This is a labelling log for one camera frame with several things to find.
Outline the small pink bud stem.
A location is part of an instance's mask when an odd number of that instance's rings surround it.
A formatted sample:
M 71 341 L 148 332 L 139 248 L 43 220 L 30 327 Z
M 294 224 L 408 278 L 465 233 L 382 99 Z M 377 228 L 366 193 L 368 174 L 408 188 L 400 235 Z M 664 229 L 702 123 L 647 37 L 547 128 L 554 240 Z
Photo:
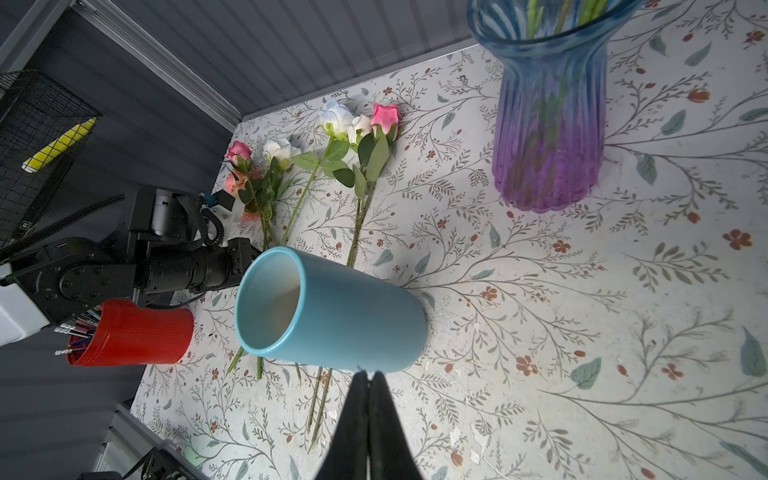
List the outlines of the small pink bud stem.
M 301 150 L 287 138 L 279 138 L 267 140 L 262 153 L 263 162 L 257 162 L 246 143 L 234 141 L 225 155 L 231 169 L 225 190 L 244 204 L 246 217 L 260 222 L 263 247 L 267 249 L 278 243 L 272 221 L 277 201 L 288 186 L 285 174 Z

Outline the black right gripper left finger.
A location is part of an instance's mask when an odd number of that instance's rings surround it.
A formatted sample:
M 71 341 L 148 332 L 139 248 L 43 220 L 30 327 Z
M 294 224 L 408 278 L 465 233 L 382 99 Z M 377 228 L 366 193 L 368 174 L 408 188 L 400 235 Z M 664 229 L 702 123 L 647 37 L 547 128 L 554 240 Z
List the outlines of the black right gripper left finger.
M 361 371 L 352 378 L 333 440 L 316 475 L 317 480 L 367 478 L 368 402 L 368 375 Z

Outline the teal cylindrical vase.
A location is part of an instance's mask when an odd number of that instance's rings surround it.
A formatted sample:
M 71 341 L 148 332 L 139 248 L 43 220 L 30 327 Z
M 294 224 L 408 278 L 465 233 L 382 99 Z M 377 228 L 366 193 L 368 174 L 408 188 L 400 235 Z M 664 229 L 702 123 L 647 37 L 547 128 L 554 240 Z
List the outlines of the teal cylindrical vase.
M 251 355 L 384 373 L 412 365 L 428 333 L 406 290 L 289 247 L 265 251 L 245 272 L 234 325 Z

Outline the white and magenta rosebud stems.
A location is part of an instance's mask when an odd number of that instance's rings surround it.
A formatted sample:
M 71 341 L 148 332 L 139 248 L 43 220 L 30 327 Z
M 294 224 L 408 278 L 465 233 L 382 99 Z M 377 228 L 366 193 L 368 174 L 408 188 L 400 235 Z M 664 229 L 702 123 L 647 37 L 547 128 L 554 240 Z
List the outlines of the white and magenta rosebud stems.
M 372 202 L 376 180 L 386 165 L 383 149 L 380 149 L 380 152 L 377 153 L 377 148 L 383 144 L 384 139 L 387 139 L 389 145 L 392 145 L 397 140 L 399 137 L 399 120 L 399 106 L 397 104 L 384 106 L 375 103 L 373 116 L 371 117 L 371 132 L 363 136 L 358 144 L 364 152 L 359 164 L 354 165 L 353 173 L 355 177 L 361 177 L 362 182 L 354 181 L 357 205 L 352 245 L 346 261 L 348 268 L 355 266 L 360 232 Z M 311 451 L 317 443 L 322 429 L 329 387 L 332 381 L 333 369 L 323 369 L 320 367 L 316 376 L 316 385 L 307 420 L 307 429 L 313 428 L 308 451 Z

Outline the pink double carnation stem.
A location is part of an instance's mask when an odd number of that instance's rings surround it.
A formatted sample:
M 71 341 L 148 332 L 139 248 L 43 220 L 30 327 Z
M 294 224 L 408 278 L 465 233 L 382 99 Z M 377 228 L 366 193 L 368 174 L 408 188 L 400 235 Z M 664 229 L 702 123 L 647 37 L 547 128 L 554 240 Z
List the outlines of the pink double carnation stem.
M 245 207 L 244 216 L 259 221 L 263 250 L 272 247 L 276 240 L 272 230 L 273 207 L 271 197 L 267 193 L 265 181 L 258 173 L 243 173 L 232 170 L 226 181 L 225 190 L 240 200 Z

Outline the purple ribbed glass vase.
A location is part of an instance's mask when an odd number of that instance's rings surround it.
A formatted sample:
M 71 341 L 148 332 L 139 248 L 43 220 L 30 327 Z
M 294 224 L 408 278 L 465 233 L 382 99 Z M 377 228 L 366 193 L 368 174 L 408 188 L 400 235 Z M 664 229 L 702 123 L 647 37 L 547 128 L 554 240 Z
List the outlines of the purple ribbed glass vase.
M 504 68 L 492 174 L 516 209 L 563 210 L 597 183 L 607 46 L 639 6 L 635 0 L 469 2 L 474 38 Z

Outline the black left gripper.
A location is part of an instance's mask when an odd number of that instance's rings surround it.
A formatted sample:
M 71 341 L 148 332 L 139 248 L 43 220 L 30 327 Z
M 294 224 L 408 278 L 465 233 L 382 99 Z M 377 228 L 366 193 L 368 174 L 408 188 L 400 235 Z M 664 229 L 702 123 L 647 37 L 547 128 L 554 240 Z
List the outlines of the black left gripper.
M 257 257 L 258 249 L 247 238 L 233 238 L 226 246 L 157 248 L 145 263 L 143 291 L 200 294 L 234 287 Z

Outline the red pen cup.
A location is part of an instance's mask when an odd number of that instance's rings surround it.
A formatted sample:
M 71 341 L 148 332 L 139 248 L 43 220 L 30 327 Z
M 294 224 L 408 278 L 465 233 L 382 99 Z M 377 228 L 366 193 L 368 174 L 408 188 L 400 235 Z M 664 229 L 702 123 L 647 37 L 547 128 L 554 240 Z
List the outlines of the red pen cup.
M 72 337 L 67 363 L 80 367 L 174 364 L 187 352 L 194 330 L 187 309 L 141 309 L 128 300 L 109 300 L 99 326 L 83 345 Z

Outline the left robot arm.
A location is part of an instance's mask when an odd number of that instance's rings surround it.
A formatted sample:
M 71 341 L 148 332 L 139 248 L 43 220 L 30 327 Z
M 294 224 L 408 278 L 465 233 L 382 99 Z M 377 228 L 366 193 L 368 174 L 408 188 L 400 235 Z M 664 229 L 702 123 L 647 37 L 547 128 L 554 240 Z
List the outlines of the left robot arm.
M 100 241 L 51 235 L 120 195 L 85 207 L 1 250 L 1 343 L 62 325 L 108 300 L 154 308 L 166 294 L 193 297 L 237 286 L 259 250 L 233 238 L 244 205 L 220 190 L 211 197 L 143 186 L 125 197 L 116 230 Z

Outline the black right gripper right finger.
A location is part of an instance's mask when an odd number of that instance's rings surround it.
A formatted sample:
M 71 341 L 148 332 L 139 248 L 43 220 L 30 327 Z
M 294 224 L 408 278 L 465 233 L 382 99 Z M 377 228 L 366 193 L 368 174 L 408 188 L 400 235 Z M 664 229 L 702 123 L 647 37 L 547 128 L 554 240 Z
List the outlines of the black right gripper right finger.
M 422 480 L 381 372 L 376 372 L 370 381 L 368 416 L 370 478 Z

